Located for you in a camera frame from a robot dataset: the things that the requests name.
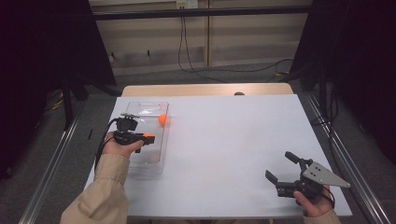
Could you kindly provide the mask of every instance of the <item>transparent plastic box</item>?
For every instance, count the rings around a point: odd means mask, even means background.
[[[170,117],[166,102],[131,102],[126,113],[133,114],[138,122],[135,133],[152,133],[153,144],[143,146],[140,153],[133,153],[130,159],[129,173],[158,175],[163,172],[166,151],[166,139]],[[165,124],[159,122],[159,116],[165,114]]]

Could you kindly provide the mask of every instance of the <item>white table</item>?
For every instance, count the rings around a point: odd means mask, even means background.
[[[163,173],[130,174],[124,185],[133,217],[300,217],[294,199],[277,197],[265,170],[279,181],[298,179],[285,151],[330,168],[293,94],[121,97],[110,119],[129,102],[168,102],[171,116]],[[351,216],[342,191],[332,192],[336,213]]]

